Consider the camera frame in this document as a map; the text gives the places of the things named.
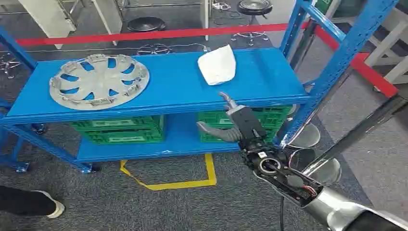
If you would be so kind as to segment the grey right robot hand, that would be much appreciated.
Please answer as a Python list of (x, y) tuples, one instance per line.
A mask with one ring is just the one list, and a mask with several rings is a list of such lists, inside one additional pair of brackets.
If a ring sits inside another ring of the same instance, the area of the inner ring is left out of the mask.
[(225, 142), (236, 142), (242, 150), (250, 150), (264, 145), (267, 132), (252, 109), (245, 105), (238, 105), (224, 92), (220, 92), (219, 95), (227, 103), (226, 115), (233, 123), (233, 127), (228, 129), (213, 128), (207, 123), (199, 121), (196, 123), (199, 130)]

